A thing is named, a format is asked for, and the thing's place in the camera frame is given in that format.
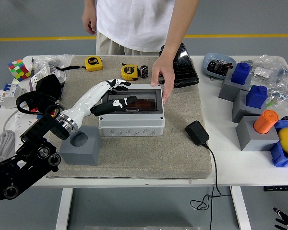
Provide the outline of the person's right hand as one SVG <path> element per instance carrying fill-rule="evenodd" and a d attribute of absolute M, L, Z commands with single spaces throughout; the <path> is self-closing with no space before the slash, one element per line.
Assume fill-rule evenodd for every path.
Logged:
<path fill-rule="evenodd" d="M 95 11 L 84 11 L 82 15 L 82 22 L 84 30 L 90 34 L 96 34 L 96 12 Z"/>

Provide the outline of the person's left hand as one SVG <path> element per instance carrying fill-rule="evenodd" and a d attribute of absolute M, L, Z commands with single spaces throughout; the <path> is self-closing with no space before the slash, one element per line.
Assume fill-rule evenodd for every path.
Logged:
<path fill-rule="evenodd" d="M 154 62 L 152 67 L 151 86 L 156 86 L 159 81 L 159 75 L 164 77 L 163 104 L 167 102 L 174 89 L 175 74 L 173 69 L 173 57 L 165 52 Z"/>

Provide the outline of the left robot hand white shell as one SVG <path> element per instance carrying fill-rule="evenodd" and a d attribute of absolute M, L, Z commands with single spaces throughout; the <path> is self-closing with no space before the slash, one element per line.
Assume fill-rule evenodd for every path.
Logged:
<path fill-rule="evenodd" d="M 77 126 L 80 126 L 83 118 L 86 116 L 91 114 L 100 116 L 122 109 L 135 102 L 137 97 L 128 96 L 101 104 L 97 103 L 107 92 L 112 92 L 114 89 L 118 91 L 127 91 L 128 88 L 126 87 L 130 85 L 129 82 L 119 79 L 103 81 L 92 87 L 75 103 L 72 108 L 61 112 L 61 114 L 66 115 L 73 120 Z"/>

